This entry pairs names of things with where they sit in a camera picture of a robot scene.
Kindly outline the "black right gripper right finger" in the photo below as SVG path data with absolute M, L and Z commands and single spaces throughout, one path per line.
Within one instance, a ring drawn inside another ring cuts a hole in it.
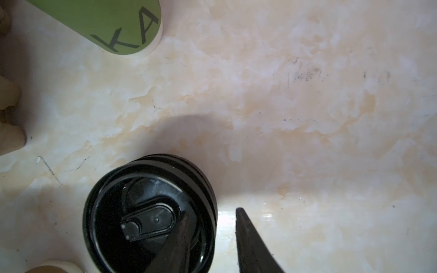
M 243 208 L 236 209 L 236 242 L 241 273 L 283 273 Z

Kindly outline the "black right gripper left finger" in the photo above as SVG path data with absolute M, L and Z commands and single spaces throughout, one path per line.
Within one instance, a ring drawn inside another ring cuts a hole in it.
M 146 267 L 146 273 L 187 273 L 190 264 L 191 235 L 194 229 L 190 214 L 183 212 L 163 247 Z

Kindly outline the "white paper cup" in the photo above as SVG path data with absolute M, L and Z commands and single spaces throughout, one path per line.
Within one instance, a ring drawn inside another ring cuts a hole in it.
M 74 263 L 51 260 L 27 270 L 25 273 L 83 273 Z

